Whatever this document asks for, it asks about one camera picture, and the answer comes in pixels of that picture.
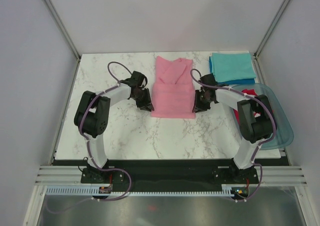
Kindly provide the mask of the clear blue plastic bin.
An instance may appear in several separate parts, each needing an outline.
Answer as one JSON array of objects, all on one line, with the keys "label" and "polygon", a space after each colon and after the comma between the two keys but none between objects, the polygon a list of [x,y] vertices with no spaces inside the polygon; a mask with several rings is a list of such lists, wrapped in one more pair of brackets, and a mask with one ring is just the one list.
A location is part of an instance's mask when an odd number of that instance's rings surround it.
[{"label": "clear blue plastic bin", "polygon": [[277,124],[277,129],[274,139],[267,143],[264,143],[261,146],[261,150],[264,151],[285,148],[293,142],[294,132],[292,130],[292,127],[280,102],[278,101],[271,88],[261,83],[236,84],[233,85],[232,88],[237,91],[242,91],[244,89],[254,89],[258,95],[266,95],[269,99],[270,105],[273,110],[273,115],[275,117],[275,122]]}]

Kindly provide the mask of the pink t shirt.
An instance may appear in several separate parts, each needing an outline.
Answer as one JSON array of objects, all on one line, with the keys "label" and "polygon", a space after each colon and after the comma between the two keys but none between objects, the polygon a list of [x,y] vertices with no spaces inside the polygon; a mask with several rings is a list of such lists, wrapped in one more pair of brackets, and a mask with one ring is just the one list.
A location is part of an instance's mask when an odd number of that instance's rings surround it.
[{"label": "pink t shirt", "polygon": [[194,119],[195,87],[191,78],[193,60],[170,61],[161,56],[155,60],[155,83],[151,101],[153,118]]}]

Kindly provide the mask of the left aluminium frame post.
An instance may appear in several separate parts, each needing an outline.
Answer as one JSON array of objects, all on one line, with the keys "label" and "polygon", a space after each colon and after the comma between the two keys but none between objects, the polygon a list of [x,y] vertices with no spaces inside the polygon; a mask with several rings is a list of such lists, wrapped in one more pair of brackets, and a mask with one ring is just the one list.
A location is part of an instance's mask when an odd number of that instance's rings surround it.
[{"label": "left aluminium frame post", "polygon": [[71,50],[72,54],[76,58],[76,60],[79,62],[81,60],[81,55],[79,51],[76,49],[76,46],[68,33],[56,7],[54,6],[52,0],[42,0],[45,7],[48,9],[51,17],[53,18],[53,21],[55,22],[57,28],[59,29],[60,33],[62,34],[65,42],[67,43],[69,49]]}]

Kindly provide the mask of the red t shirt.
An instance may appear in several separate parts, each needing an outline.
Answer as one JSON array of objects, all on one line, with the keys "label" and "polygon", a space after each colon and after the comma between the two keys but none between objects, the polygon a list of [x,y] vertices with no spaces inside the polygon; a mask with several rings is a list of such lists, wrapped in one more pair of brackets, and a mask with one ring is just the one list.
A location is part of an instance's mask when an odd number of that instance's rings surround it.
[{"label": "red t shirt", "polygon": [[271,122],[270,115],[273,119],[275,118],[269,98],[266,95],[258,95],[254,89],[243,89],[241,92],[251,98],[242,97],[235,104],[236,108],[233,111],[239,126]]}]

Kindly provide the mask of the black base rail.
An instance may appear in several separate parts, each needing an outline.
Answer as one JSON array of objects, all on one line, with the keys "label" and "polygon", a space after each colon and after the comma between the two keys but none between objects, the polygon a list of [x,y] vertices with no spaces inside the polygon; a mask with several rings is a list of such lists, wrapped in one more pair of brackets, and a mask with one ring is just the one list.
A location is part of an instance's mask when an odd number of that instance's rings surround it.
[{"label": "black base rail", "polygon": [[133,159],[109,160],[103,172],[84,173],[83,184],[111,184],[119,191],[204,191],[222,185],[253,185],[259,182],[255,168],[241,176],[230,171],[231,159]]}]

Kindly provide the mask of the aluminium frame post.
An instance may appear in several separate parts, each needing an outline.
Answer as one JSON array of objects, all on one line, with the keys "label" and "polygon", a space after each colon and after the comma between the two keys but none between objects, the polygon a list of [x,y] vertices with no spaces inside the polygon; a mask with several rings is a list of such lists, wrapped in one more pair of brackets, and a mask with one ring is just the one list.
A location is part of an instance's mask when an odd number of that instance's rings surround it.
[{"label": "aluminium frame post", "polygon": [[270,25],[268,26],[261,42],[259,43],[257,49],[253,53],[253,58],[255,60],[258,59],[260,54],[262,53],[263,49],[265,48],[268,40],[272,36],[273,32],[275,31],[277,25],[279,24],[280,20],[282,19],[282,16],[284,15],[285,11],[287,10],[289,4],[292,0],[282,0],[277,12],[275,13]]},{"label": "aluminium frame post", "polygon": [[79,62],[81,60],[81,55],[79,51],[76,49],[76,46],[68,33],[56,7],[54,6],[52,0],[42,0],[45,7],[48,9],[51,17],[53,18],[53,21],[55,22],[57,28],[59,29],[60,33],[62,34],[65,42],[67,43],[69,49],[71,50],[72,54],[76,58],[76,60]]}]

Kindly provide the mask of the right aluminium frame post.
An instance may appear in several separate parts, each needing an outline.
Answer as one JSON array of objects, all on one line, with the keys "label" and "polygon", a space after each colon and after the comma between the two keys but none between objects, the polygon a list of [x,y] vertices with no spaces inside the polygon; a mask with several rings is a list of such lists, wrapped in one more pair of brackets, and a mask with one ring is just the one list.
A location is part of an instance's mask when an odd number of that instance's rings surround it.
[{"label": "right aluminium frame post", "polygon": [[259,43],[257,49],[253,53],[253,58],[255,60],[258,59],[260,54],[262,53],[263,49],[265,48],[268,40],[272,36],[273,32],[275,31],[277,25],[279,24],[280,20],[282,19],[282,16],[284,15],[285,11],[287,10],[289,4],[292,0],[282,0],[277,12],[275,13],[270,25],[268,26],[261,42]]}]

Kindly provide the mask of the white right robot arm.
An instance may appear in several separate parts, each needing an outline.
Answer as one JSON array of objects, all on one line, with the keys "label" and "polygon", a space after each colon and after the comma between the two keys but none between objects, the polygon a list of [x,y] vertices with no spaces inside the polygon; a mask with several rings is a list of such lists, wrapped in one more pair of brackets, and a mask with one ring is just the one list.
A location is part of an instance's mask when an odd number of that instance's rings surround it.
[{"label": "white right robot arm", "polygon": [[211,103],[221,103],[238,113],[242,139],[229,167],[229,177],[240,183],[255,167],[255,158],[262,145],[276,136],[277,123],[270,101],[264,94],[255,96],[218,84],[213,74],[201,75],[196,82],[201,88],[195,91],[193,112],[205,112],[211,109]]}]

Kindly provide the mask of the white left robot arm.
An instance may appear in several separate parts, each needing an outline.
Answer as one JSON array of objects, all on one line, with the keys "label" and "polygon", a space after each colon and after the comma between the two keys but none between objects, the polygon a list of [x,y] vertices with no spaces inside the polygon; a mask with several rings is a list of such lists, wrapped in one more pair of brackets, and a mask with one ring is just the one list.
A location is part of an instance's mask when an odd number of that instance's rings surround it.
[{"label": "white left robot arm", "polygon": [[87,90],[82,94],[74,116],[74,125],[86,142],[88,159],[83,170],[85,175],[92,172],[92,177],[99,183],[109,179],[110,171],[104,167],[108,158],[103,134],[108,125],[110,108],[119,102],[133,99],[138,109],[154,111],[147,83],[148,79],[144,74],[134,71],[129,78],[120,80],[109,89],[99,93]]}]

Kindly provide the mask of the folded teal t shirt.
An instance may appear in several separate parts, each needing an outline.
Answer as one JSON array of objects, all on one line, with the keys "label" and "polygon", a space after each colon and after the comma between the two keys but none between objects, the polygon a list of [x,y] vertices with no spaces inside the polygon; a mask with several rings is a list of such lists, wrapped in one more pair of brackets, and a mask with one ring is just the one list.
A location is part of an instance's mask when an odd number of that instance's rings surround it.
[{"label": "folded teal t shirt", "polygon": [[256,78],[249,52],[214,52],[209,57],[209,69],[219,83]]}]

